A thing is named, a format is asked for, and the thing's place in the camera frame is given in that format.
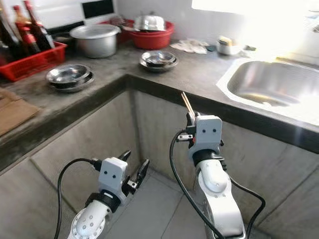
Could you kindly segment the tall brown bottle red cap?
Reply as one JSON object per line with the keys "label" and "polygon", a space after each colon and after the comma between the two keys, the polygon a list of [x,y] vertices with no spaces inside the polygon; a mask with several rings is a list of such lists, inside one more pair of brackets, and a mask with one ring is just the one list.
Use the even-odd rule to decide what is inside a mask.
{"label": "tall brown bottle red cap", "polygon": [[30,0],[23,0],[23,4],[29,13],[30,17],[30,32],[36,38],[39,49],[41,51],[51,50],[55,48],[54,40],[46,31],[45,27],[41,24],[38,17],[35,15],[34,8]]}

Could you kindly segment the red plastic bottle basket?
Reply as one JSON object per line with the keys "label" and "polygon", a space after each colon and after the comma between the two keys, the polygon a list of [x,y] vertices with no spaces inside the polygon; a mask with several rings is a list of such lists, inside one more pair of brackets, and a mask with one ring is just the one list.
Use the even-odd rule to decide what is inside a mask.
{"label": "red plastic bottle basket", "polygon": [[59,42],[54,44],[53,49],[0,66],[0,75],[11,82],[16,82],[61,64],[65,61],[67,45]]}

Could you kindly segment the red plastic basin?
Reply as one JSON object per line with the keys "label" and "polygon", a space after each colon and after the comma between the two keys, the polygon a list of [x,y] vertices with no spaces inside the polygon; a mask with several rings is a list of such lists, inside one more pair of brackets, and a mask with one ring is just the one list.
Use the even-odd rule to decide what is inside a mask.
{"label": "red plastic basin", "polygon": [[171,22],[166,22],[166,30],[155,32],[129,31],[134,45],[145,50],[159,50],[169,46],[173,33],[174,25]]}

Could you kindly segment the amber bottle red cap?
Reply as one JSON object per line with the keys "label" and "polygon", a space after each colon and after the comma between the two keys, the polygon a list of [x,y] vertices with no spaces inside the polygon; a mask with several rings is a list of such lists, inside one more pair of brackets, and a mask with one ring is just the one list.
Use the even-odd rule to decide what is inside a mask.
{"label": "amber bottle red cap", "polygon": [[30,25],[30,20],[27,18],[19,5],[13,5],[14,10],[14,24],[18,30],[23,30],[24,27]]}

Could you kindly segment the large corrugated cardboard mat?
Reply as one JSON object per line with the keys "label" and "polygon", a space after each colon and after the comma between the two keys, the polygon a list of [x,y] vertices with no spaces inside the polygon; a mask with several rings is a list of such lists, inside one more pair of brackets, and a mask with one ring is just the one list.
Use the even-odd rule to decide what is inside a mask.
{"label": "large corrugated cardboard mat", "polygon": [[25,102],[25,100],[0,99],[0,135],[4,135],[21,123],[33,118],[39,108]]}

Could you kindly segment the small dark bottle red cap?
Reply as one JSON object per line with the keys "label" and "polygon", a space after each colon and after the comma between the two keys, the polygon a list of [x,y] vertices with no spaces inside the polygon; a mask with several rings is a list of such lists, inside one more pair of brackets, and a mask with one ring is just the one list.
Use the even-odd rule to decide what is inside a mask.
{"label": "small dark bottle red cap", "polygon": [[23,42],[25,43],[30,55],[39,54],[40,49],[38,46],[38,43],[36,42],[36,39],[32,34],[30,34],[29,27],[22,26],[20,27]]}

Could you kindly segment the dark stone mortar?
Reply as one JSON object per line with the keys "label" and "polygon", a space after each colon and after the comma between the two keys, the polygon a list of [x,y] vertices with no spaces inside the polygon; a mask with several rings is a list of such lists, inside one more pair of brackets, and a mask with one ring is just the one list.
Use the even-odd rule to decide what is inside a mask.
{"label": "dark stone mortar", "polygon": [[54,38],[55,42],[64,43],[69,48],[75,48],[76,41],[75,38],[73,38],[69,32],[58,32],[52,35],[52,38]]}

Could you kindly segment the white cloth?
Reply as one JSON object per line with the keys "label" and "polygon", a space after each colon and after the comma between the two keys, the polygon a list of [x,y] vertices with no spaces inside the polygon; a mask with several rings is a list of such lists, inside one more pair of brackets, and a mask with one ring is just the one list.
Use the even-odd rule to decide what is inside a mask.
{"label": "white cloth", "polygon": [[172,48],[194,54],[207,54],[209,43],[199,41],[198,39],[181,39],[170,45]]}

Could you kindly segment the small corrugated cardboard mat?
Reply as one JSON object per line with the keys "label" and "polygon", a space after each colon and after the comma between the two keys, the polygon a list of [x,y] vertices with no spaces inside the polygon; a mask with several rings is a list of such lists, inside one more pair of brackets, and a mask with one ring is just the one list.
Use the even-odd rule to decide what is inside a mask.
{"label": "small corrugated cardboard mat", "polygon": [[10,102],[16,102],[21,100],[22,98],[11,91],[1,89],[0,90],[0,102],[1,105],[9,104]]}

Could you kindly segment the steel bowl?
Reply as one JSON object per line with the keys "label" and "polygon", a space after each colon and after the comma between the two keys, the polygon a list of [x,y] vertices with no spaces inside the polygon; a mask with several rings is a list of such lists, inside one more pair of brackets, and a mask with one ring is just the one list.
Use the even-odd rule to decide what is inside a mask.
{"label": "steel bowl", "polygon": [[178,59],[175,58],[175,60],[173,62],[171,62],[170,64],[165,65],[165,66],[159,66],[159,67],[148,65],[148,63],[146,63],[146,61],[144,61],[144,59],[140,59],[139,63],[141,65],[141,68],[148,71],[148,72],[162,73],[162,72],[167,72],[167,71],[173,70],[173,68],[175,68],[175,66],[178,65]]}
{"label": "steel bowl", "polygon": [[177,57],[168,51],[153,50],[144,52],[141,62],[150,67],[162,67],[177,62]]}

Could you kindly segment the steel plate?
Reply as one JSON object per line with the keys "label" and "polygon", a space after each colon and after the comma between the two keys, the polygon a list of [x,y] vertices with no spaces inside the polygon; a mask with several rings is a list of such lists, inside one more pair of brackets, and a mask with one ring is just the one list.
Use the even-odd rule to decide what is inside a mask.
{"label": "steel plate", "polygon": [[70,88],[84,83],[89,73],[91,70],[85,65],[66,64],[48,71],[45,79],[54,87]]}
{"label": "steel plate", "polygon": [[68,87],[68,88],[58,88],[55,86],[49,86],[51,89],[57,91],[58,93],[78,93],[80,91],[82,91],[83,89],[86,89],[87,87],[89,87],[92,83],[94,82],[94,78],[93,78],[93,73],[89,73],[89,75],[87,75],[86,81],[78,86],[75,87]]}

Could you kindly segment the dark bottle yellow cap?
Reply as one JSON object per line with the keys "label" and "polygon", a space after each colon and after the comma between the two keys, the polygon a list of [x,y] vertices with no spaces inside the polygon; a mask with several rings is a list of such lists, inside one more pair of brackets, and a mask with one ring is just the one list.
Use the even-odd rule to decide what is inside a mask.
{"label": "dark bottle yellow cap", "polygon": [[7,59],[7,62],[18,61],[24,57],[22,46],[7,22],[2,7],[0,7],[0,39],[10,54],[10,59]]}

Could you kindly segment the white cup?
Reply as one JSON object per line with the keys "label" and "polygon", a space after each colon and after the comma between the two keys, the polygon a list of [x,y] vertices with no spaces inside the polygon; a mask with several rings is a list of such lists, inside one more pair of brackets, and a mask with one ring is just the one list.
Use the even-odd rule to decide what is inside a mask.
{"label": "white cup", "polygon": [[224,55],[236,55],[243,50],[245,45],[241,45],[234,39],[219,36],[217,39],[217,52]]}

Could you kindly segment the stainless steel sink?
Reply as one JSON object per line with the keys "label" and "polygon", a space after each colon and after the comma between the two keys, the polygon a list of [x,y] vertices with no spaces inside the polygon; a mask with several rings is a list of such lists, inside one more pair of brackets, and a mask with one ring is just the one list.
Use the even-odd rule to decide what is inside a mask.
{"label": "stainless steel sink", "polygon": [[216,83],[231,100],[319,126],[319,70],[284,61],[237,59]]}

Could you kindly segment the aluminium pot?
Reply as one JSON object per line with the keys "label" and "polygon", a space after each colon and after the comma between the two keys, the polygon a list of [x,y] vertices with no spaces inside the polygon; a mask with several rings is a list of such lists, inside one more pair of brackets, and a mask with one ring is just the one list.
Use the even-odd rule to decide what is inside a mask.
{"label": "aluminium pot", "polygon": [[118,33],[121,29],[114,25],[99,23],[78,26],[70,30],[77,40],[80,51],[89,58],[105,58],[117,52]]}

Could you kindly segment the domed steel lid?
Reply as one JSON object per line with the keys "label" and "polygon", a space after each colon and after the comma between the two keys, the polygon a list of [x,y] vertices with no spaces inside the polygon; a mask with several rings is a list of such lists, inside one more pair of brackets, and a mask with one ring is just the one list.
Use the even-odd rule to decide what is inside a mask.
{"label": "domed steel lid", "polygon": [[134,30],[164,31],[166,30],[166,22],[162,16],[153,14],[153,12],[140,14],[134,20]]}

